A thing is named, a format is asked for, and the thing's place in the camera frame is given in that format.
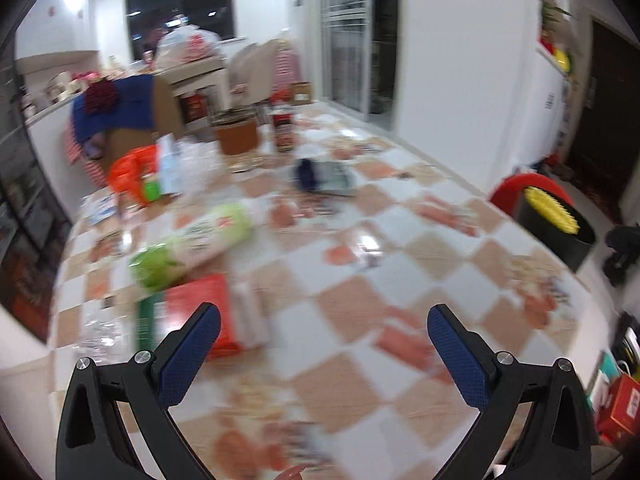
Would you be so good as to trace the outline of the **person's left hand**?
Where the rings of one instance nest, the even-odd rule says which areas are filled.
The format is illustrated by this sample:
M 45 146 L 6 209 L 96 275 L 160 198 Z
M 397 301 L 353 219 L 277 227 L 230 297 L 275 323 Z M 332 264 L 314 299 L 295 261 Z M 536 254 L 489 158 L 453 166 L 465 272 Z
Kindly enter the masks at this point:
M 298 464 L 284 471 L 279 472 L 274 480 L 303 480 L 303 472 L 308 467 L 307 464 Z

